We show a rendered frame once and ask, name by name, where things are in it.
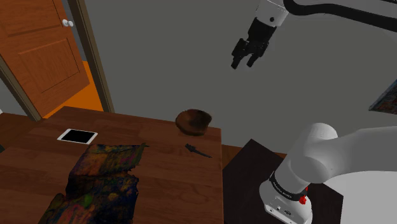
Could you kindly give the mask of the multicoloured wall picture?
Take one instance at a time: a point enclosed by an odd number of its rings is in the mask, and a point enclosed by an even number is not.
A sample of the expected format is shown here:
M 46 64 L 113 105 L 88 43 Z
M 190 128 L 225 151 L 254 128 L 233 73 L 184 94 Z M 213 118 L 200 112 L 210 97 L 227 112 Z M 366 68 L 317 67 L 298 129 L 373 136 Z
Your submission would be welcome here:
M 378 97 L 368 110 L 397 115 L 397 80 Z

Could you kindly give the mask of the brown wooden door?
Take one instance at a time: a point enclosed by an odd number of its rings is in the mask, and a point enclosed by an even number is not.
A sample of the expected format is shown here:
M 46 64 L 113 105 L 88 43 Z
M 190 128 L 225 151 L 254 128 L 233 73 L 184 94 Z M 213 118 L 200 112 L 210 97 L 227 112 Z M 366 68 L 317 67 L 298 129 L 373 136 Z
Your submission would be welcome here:
M 62 0 L 0 0 L 0 56 L 40 116 L 88 84 Z

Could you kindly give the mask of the white tablet with black screen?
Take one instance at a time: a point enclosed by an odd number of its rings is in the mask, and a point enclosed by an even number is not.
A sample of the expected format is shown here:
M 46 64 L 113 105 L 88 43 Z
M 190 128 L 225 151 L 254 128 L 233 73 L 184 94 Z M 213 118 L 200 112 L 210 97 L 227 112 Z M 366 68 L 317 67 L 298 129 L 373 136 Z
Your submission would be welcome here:
M 97 137 L 97 135 L 98 133 L 96 132 L 77 130 L 77 129 L 67 129 L 57 139 L 59 141 L 66 141 L 72 143 L 90 144 Z

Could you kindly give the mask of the dark multicoloured cloth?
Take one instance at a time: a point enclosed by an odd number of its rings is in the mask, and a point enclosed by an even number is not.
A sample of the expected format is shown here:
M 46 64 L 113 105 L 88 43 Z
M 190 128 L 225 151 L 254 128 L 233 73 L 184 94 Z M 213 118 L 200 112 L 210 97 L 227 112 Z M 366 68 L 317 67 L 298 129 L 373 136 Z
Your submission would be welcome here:
M 91 144 L 38 224 L 133 224 L 139 165 L 148 146 Z

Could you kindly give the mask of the dark robot stand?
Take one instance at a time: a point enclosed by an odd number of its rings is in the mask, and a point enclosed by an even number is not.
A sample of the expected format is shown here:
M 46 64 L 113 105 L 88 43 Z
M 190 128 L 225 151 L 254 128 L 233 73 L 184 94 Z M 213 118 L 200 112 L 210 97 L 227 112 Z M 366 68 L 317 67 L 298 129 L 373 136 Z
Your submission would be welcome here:
M 246 145 L 223 169 L 225 224 L 284 224 L 265 211 L 259 187 L 283 158 L 254 140 Z M 311 184 L 308 202 L 312 204 L 312 224 L 341 224 L 343 195 L 325 184 Z

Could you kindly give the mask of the brown wooden bowl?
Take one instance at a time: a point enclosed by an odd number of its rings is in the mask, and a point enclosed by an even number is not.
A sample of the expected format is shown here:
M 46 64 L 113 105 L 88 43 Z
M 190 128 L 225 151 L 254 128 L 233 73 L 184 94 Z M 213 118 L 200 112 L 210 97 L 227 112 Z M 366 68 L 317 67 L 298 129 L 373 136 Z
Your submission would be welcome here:
M 189 136 L 203 136 L 212 121 L 212 116 L 199 109 L 188 109 L 176 117 L 176 126 Z

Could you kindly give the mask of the small black pen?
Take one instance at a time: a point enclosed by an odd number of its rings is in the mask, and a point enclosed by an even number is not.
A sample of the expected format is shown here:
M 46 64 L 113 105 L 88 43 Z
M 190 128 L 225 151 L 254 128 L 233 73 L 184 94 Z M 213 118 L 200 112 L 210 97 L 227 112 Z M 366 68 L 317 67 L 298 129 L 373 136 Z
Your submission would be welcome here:
M 193 152 L 193 153 L 202 155 L 202 156 L 207 157 L 207 158 L 211 158 L 210 155 L 207 155 L 207 154 L 205 154 L 205 153 L 202 153 L 201 151 L 197 150 L 196 147 L 194 147 L 193 145 L 190 145 L 190 144 L 188 144 L 188 143 L 185 144 L 185 148 L 186 148 L 188 151 L 190 151 L 190 152 Z

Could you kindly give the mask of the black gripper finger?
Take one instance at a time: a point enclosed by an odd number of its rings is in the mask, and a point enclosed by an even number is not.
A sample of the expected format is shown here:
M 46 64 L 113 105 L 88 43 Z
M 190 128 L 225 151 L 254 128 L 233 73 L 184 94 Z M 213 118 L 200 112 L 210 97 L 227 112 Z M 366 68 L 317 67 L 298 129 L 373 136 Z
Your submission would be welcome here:
M 247 65 L 248 67 L 252 67 L 253 64 L 256 62 L 256 60 L 257 60 L 258 58 L 260 58 L 260 55 L 258 55 L 257 53 L 253 53 L 253 54 L 250 56 L 249 60 L 247 61 L 247 64 L 246 64 L 246 65 Z
M 231 67 L 233 69 L 237 69 L 239 66 L 240 61 L 247 55 L 246 54 L 246 47 L 247 47 L 247 41 L 240 38 L 235 46 L 235 48 L 232 51 L 232 64 Z

